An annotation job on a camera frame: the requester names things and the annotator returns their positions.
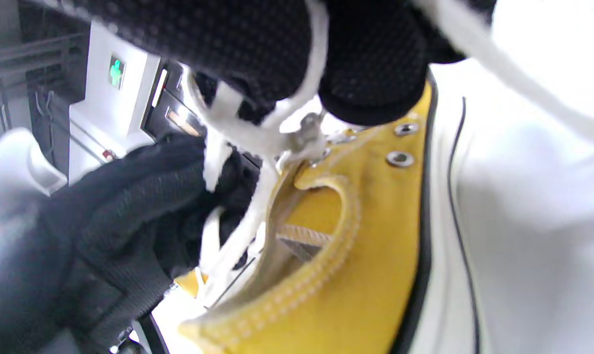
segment white shoelace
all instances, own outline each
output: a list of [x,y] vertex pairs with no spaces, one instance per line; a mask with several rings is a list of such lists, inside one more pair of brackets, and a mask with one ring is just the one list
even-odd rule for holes
[[199,298],[211,291],[214,280],[220,282],[227,276],[256,237],[256,232],[264,221],[273,188],[279,179],[279,171],[275,167],[274,158],[288,155],[289,159],[294,160],[310,159],[324,153],[326,139],[320,131],[319,125],[306,126],[299,132],[291,134],[279,132],[280,125],[286,119],[316,96],[326,66],[327,10],[325,5],[318,0],[305,0],[305,2],[310,14],[312,46],[303,83],[294,96],[278,102],[275,110],[265,117],[261,127],[236,117],[243,97],[226,83],[218,84],[216,97],[212,107],[208,109],[191,77],[189,68],[184,67],[182,81],[184,103],[198,112],[202,123],[208,130],[203,171],[207,189],[213,191],[216,188],[223,165],[232,152],[227,143],[258,155],[263,160],[250,206],[236,230],[232,232],[220,249],[216,249],[215,242],[218,240],[218,227],[215,225],[220,218],[220,211],[212,213],[206,221],[202,245],[211,246],[207,246],[201,251],[200,271],[208,276],[208,282],[205,286],[200,287]]
[[[236,117],[243,97],[225,83],[219,83],[214,103],[208,109],[190,76],[189,69],[184,68],[184,85],[182,85],[184,102],[196,109],[208,128],[204,170],[207,189],[214,190],[216,187],[223,164],[231,152],[227,142],[259,155],[263,159],[263,167],[250,207],[241,223],[220,249],[217,241],[205,242],[206,238],[218,240],[217,225],[220,213],[212,213],[207,220],[207,226],[214,226],[205,228],[203,243],[212,244],[212,246],[208,246],[206,252],[201,254],[203,268],[201,270],[210,279],[224,278],[256,236],[279,176],[273,163],[274,157],[282,155],[282,161],[308,159],[316,158],[324,152],[325,139],[320,131],[314,139],[304,138],[306,129],[296,134],[279,132],[281,123],[317,94],[326,63],[328,41],[326,7],[318,0],[305,0],[305,2],[310,13],[312,29],[312,48],[306,75],[295,95],[278,103],[275,110],[265,118],[261,127]],[[549,112],[558,122],[594,140],[594,118],[567,107],[549,90],[527,76],[495,45],[490,36],[490,29],[481,16],[461,0],[414,0],[414,3],[454,47],[469,57],[477,59],[508,87]],[[206,285],[206,288],[211,288],[209,282]]]

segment yellow sneaker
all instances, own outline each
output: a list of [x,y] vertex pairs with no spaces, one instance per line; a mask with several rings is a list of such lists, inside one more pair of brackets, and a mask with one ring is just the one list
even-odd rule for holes
[[430,82],[406,117],[288,166],[254,275],[181,333],[205,354],[474,353],[457,235],[435,219],[451,218],[432,188],[447,186],[448,168],[429,161],[449,158],[432,149],[446,143],[430,139],[436,100]]

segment dotted grip glove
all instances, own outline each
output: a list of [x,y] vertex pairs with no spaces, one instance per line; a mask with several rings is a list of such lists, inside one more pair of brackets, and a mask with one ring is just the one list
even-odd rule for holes
[[234,153],[210,193],[204,150],[202,138],[169,135],[41,202],[33,227],[0,252],[0,353],[35,353],[61,329],[84,353],[106,353],[198,264],[218,206],[225,242],[257,175]]
[[[295,93],[308,65],[304,0],[37,0],[101,22],[147,52],[198,73],[210,103],[216,80],[245,96],[239,117],[260,123]],[[491,22],[497,0],[464,0]],[[410,0],[322,0],[330,16],[319,97],[355,125],[378,125],[421,97],[430,63],[464,59]]]

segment gloved hand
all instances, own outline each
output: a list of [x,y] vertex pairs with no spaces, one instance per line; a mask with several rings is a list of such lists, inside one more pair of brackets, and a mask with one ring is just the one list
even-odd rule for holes
[[218,206],[225,242],[257,175],[234,153],[209,193],[204,149],[200,137],[169,135],[41,202],[32,228],[0,250],[0,353],[32,353],[61,328],[84,352],[106,353],[198,264],[203,224]]
[[[245,96],[240,118],[259,123],[303,81],[311,47],[304,0],[36,0],[103,22],[130,43],[198,72],[207,103],[216,80]],[[465,0],[491,22],[497,0]],[[411,0],[322,0],[330,15],[324,108],[354,125],[408,112],[430,63],[464,56]]]

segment emergency exit sign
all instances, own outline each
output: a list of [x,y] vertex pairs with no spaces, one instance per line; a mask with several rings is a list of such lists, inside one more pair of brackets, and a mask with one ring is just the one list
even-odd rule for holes
[[109,83],[116,89],[122,87],[122,78],[124,77],[124,67],[126,65],[117,56],[112,55],[109,67]]

